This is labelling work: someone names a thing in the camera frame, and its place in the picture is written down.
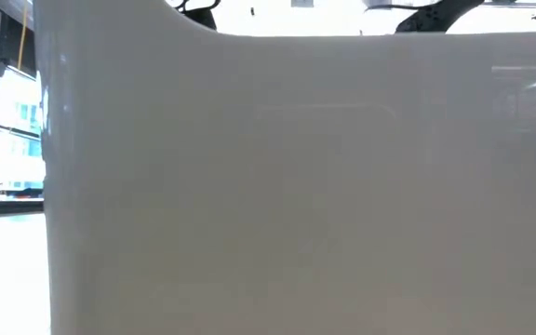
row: floor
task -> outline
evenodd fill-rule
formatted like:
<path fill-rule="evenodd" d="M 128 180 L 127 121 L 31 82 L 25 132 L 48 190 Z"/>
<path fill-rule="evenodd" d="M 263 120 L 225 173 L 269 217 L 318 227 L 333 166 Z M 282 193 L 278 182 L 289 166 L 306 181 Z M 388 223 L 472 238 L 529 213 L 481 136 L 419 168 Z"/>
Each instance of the floor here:
<path fill-rule="evenodd" d="M 0 217 L 0 335 L 49 333 L 43 214 Z"/>

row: window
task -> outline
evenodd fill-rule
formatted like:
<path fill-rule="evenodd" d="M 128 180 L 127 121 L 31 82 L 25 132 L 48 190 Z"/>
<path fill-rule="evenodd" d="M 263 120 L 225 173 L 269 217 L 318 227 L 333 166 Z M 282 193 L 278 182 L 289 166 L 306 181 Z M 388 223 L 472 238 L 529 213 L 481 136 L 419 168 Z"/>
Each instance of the window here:
<path fill-rule="evenodd" d="M 224 34 L 380 35 L 393 34 L 413 10 L 373 9 L 366 5 L 426 6 L 439 0 L 232 0 L 212 10 L 218 31 Z M 191 0 L 205 5 L 202 0 Z M 536 32 L 536 0 L 486 0 L 461 17 L 449 34 Z"/>
<path fill-rule="evenodd" d="M 0 78 L 0 190 L 43 187 L 38 102 L 32 78 L 13 70 Z"/>

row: white surface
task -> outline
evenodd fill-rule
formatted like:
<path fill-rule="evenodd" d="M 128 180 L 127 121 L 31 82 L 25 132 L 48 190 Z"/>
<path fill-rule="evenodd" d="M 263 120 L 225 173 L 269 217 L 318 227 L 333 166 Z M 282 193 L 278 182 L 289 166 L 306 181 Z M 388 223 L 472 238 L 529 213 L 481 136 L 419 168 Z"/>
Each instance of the white surface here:
<path fill-rule="evenodd" d="M 53 335 L 536 335 L 536 33 L 36 5 Z"/>
<path fill-rule="evenodd" d="M 42 214 L 0 216 L 0 335 L 50 335 Z"/>

